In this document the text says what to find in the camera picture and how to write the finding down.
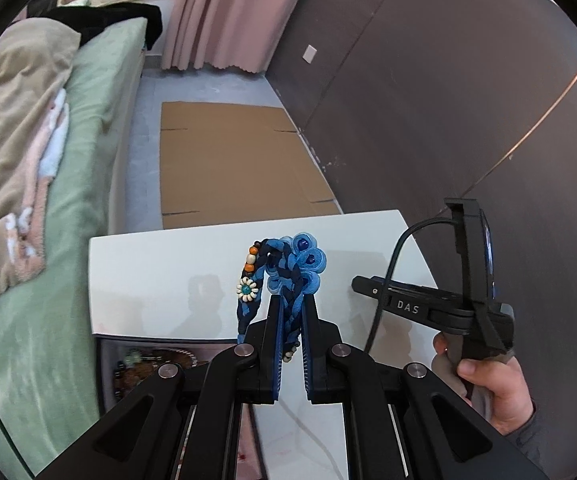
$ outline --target sleeve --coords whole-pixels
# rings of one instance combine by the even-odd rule
[[[527,458],[531,460],[538,468],[542,468],[539,433],[542,430],[539,410],[533,402],[533,416],[528,419],[527,423],[521,428],[508,433],[506,438],[514,444]]]

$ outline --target pink curtain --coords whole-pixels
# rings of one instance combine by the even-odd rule
[[[162,68],[210,63],[262,72],[297,0],[175,0]]]

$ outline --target light switch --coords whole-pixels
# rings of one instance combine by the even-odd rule
[[[313,57],[317,54],[317,49],[313,45],[309,45],[306,47],[305,53],[303,53],[303,59],[307,63],[313,62]]]

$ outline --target human hand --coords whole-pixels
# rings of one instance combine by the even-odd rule
[[[440,332],[433,339],[438,355],[446,353],[447,341]],[[498,361],[475,361],[462,359],[457,374],[478,386],[484,386],[492,394],[491,424],[502,435],[521,428],[533,416],[534,406],[524,379],[521,366],[516,358],[507,364]]]

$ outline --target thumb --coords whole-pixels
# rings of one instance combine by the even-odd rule
[[[498,361],[462,359],[457,374],[477,386],[484,386],[497,397],[510,397],[521,389],[521,372]]]

